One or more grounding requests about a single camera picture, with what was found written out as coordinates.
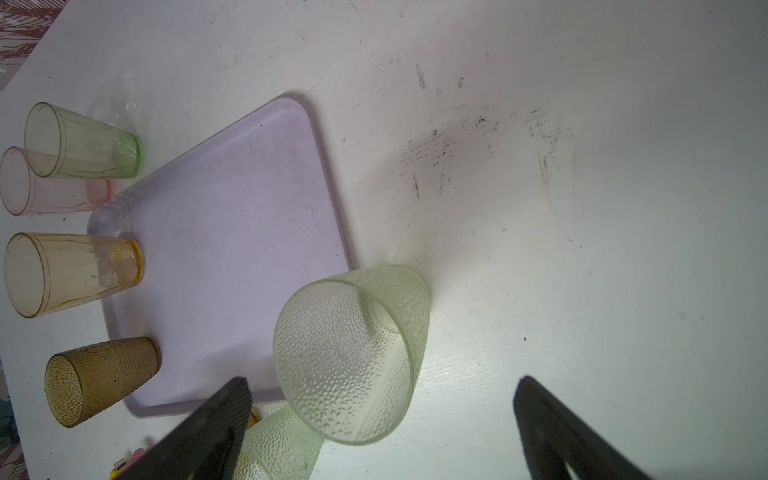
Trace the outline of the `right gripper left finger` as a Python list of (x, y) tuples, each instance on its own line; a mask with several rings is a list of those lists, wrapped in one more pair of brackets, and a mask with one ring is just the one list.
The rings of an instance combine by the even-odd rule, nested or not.
[(232, 378), (118, 477), (233, 478), (251, 405), (246, 379)]

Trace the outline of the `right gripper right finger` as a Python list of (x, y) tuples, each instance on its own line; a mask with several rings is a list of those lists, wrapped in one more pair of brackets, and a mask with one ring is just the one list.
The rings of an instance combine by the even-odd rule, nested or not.
[(533, 479), (649, 479), (535, 378), (520, 380), (513, 410)]

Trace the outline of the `brown textured glass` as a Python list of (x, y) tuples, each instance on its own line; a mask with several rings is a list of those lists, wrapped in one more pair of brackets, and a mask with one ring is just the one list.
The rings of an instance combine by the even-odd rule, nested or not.
[(45, 368), (46, 399), (59, 424), (72, 428), (123, 400), (160, 367), (160, 350), (148, 337), (60, 352)]

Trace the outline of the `pale green frosted glass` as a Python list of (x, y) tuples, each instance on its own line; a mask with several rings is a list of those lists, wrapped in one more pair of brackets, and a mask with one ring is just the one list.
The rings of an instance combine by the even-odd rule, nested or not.
[(430, 309), (427, 285), (402, 266), (352, 270), (299, 289), (273, 338), (278, 381), (297, 416), (343, 445), (391, 434), (419, 378)]

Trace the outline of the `yellow clear glass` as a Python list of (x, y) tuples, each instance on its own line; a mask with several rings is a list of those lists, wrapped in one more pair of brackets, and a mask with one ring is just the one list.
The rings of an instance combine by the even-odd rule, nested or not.
[(144, 269), (138, 242), (105, 236), (17, 233), (4, 255), (8, 297), (27, 319), (128, 290)]

